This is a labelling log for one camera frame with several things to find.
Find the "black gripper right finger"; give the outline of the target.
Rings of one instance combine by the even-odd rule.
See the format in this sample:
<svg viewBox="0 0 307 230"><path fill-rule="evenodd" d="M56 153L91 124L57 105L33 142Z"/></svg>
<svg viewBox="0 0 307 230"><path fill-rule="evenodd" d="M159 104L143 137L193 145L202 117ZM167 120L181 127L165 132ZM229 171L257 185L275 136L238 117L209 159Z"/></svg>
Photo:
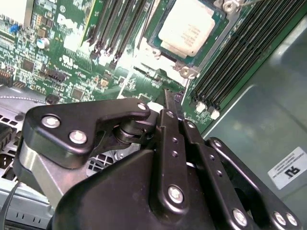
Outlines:
<svg viewBox="0 0 307 230"><path fill-rule="evenodd" d="M188 215L179 230L300 230L298 217L220 139L203 140L182 119L192 180Z"/></svg>

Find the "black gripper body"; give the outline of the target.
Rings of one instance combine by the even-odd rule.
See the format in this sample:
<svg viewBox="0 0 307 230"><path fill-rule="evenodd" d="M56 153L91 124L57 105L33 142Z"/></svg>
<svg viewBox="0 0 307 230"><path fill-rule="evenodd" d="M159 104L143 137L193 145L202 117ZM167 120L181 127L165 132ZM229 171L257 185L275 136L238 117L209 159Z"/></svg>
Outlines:
<svg viewBox="0 0 307 230"><path fill-rule="evenodd" d="M188 213L176 223L158 218L149 206L152 150L126 159L74 185L60 200L50 230L227 230L196 170L187 167Z"/></svg>

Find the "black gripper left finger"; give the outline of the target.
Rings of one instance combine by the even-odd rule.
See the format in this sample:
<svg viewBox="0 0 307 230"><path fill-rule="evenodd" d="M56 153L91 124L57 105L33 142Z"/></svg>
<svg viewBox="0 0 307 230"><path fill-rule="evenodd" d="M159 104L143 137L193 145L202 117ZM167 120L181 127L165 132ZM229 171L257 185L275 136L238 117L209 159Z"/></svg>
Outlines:
<svg viewBox="0 0 307 230"><path fill-rule="evenodd" d="M156 101L159 112L136 98L34 107L25 116L18 160L56 209L74 185L131 154L152 150L152 212L186 215L181 102L181 93L165 90Z"/></svg>

